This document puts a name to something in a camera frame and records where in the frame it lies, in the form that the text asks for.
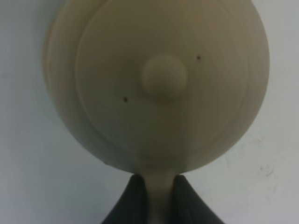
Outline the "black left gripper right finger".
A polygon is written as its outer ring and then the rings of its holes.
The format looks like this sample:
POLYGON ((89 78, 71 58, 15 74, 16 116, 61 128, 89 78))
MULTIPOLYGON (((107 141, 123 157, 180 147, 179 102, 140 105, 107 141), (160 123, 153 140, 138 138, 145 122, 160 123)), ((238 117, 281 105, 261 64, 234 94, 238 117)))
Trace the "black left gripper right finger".
POLYGON ((224 224, 192 188, 185 176, 174 178, 170 224, 224 224))

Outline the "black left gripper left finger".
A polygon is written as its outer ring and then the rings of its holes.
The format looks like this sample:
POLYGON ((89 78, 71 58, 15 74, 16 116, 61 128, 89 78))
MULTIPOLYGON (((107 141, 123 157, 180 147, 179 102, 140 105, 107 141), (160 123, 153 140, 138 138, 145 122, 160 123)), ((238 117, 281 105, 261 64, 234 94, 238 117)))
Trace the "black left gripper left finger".
POLYGON ((144 179, 131 176, 123 194, 104 224, 145 224, 148 218, 148 200, 144 179))

